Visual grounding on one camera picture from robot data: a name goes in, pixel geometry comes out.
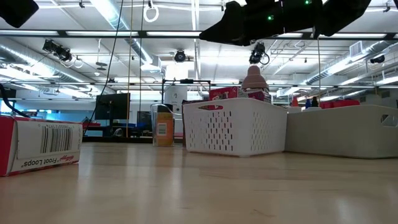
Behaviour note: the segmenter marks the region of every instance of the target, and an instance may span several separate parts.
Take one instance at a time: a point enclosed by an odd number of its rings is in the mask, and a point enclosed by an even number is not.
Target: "wooden table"
[[[397,211],[397,159],[83,143],[77,165],[0,178],[2,224],[395,224]]]

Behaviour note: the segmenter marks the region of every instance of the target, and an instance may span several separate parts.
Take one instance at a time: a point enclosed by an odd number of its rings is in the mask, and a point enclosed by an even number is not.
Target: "ductwork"
[[[90,0],[98,12],[107,20],[111,27],[116,30],[118,28],[118,21],[120,18],[119,30],[130,31],[130,26],[126,23],[123,15],[120,15],[120,7],[116,5],[113,0]],[[141,56],[141,60],[144,64],[151,64],[153,58],[141,47],[137,39],[124,39],[128,45],[132,48],[136,55]]]
[[[31,72],[43,77],[51,78],[54,75],[58,75],[57,78],[54,77],[56,81],[59,79],[60,82],[95,82],[70,68],[61,66],[59,62],[5,37],[0,37],[0,58],[0,63],[19,64],[22,67],[28,67]],[[106,88],[105,93],[110,94],[115,93],[115,91]]]
[[[397,41],[385,41],[385,40],[373,44],[371,42],[368,42],[368,44],[363,47],[364,50],[359,56],[351,57],[350,52],[347,52],[346,54],[326,64],[321,74],[319,74],[318,70],[309,74],[308,76],[310,78],[304,80],[302,83],[300,83],[300,85],[312,85],[313,83],[319,81],[322,78],[329,77],[344,69],[349,68],[350,66],[354,65],[356,62],[384,55],[388,53],[390,47],[392,47],[397,43],[398,43]],[[292,87],[283,90],[278,90],[277,96],[291,95],[292,93],[294,93],[299,89],[300,89],[299,87]]]

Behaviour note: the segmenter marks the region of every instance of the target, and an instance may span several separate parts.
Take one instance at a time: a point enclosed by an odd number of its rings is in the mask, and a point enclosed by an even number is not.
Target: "black screen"
[[[130,93],[97,96],[95,119],[110,119],[113,107],[113,119],[129,119]]]

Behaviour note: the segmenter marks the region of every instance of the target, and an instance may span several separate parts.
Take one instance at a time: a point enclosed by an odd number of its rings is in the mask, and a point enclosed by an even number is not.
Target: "white storage bin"
[[[398,157],[398,110],[361,105],[289,114],[286,151],[367,159]]]
[[[248,157],[285,148],[287,110],[278,106],[233,98],[187,104],[183,113],[190,152]]]

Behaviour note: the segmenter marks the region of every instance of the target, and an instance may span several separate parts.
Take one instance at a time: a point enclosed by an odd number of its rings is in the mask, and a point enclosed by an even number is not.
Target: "barcode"
[[[167,124],[157,124],[157,135],[165,136],[166,128],[167,128]]]
[[[72,128],[48,128],[42,126],[42,147],[40,153],[70,151],[72,149]]]

